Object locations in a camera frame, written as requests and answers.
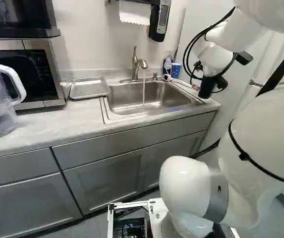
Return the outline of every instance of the water stream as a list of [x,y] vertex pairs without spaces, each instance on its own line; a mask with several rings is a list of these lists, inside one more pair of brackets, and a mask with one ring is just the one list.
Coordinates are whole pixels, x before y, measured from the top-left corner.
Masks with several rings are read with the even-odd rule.
[[145,104],[145,78],[146,78],[146,73],[144,71],[144,75],[143,75],[143,105]]

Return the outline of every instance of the paper cup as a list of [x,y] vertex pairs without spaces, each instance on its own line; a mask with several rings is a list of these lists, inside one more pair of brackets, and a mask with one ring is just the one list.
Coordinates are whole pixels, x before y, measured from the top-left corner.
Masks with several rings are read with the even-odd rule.
[[171,64],[171,77],[178,79],[178,75],[181,70],[181,64],[180,63],[172,63]]

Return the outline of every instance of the microwave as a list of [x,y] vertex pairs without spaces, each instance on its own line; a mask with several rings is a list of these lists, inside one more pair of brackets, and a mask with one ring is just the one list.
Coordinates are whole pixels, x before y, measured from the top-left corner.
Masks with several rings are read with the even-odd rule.
[[[66,97],[56,66],[50,39],[0,40],[0,64],[13,68],[20,77],[27,96],[15,110],[63,106]],[[12,99],[18,97],[10,78],[0,78]]]

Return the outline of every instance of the cabinet door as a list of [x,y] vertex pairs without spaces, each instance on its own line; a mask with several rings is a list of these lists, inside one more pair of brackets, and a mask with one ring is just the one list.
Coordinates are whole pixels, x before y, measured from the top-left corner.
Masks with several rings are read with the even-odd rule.
[[205,133],[203,131],[151,146],[145,171],[144,190],[158,185],[160,170],[167,158],[174,155],[190,156],[196,153]]
[[64,171],[83,214],[142,190],[148,148]]
[[0,186],[0,238],[27,235],[80,217],[60,173]]

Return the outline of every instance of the metal tray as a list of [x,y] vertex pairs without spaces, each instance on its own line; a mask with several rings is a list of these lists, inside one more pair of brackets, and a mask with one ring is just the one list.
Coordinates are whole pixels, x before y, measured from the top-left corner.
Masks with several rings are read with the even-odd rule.
[[110,87],[102,77],[80,78],[74,80],[69,97],[74,100],[80,100],[106,96],[110,92]]

